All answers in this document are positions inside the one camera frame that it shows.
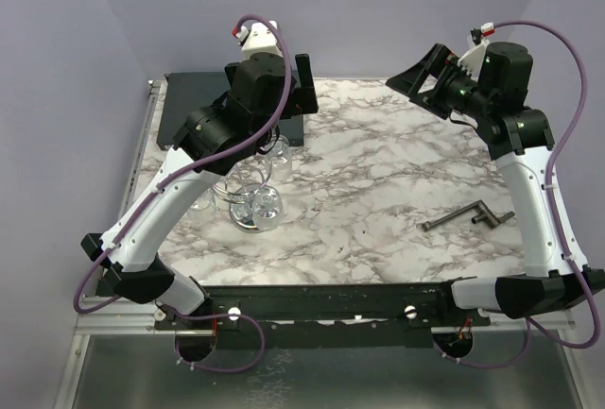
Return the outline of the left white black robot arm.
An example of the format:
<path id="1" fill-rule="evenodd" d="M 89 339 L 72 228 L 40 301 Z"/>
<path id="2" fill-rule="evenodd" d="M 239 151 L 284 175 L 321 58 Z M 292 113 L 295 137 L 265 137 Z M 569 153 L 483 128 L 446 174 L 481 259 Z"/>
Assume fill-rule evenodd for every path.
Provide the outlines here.
<path id="1" fill-rule="evenodd" d="M 279 121 L 319 109 L 306 54 L 289 63 L 258 52 L 227 65 L 225 73 L 229 90 L 186 115 L 160 170 L 122 218 L 81 241 L 95 265 L 105 268 L 104 280 L 116 297 L 167 305 L 190 329 L 208 321 L 209 296 L 194 278 L 161 260 L 160 245 L 238 162 L 275 148 Z"/>

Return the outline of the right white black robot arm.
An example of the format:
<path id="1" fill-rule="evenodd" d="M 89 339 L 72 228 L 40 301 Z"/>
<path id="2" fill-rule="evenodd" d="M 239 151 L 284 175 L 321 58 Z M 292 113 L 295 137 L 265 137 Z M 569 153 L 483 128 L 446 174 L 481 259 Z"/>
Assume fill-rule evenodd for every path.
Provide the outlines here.
<path id="1" fill-rule="evenodd" d="M 563 250 L 570 249 L 593 294 L 603 291 L 604 272 L 588 265 L 564 213 L 565 237 L 557 234 L 546 190 L 556 181 L 555 171 L 546 168 L 555 142 L 545 114 L 525 104 L 533 58 L 523 45 L 507 42 L 481 44 L 467 55 L 476 67 L 437 43 L 386 84 L 441 119 L 457 112 L 475 120 L 475 131 L 510 191 L 524 272 L 452 282 L 451 293 L 435 302 L 436 317 L 454 326 L 470 309 L 521 318 L 572 308 L 586 297 Z"/>

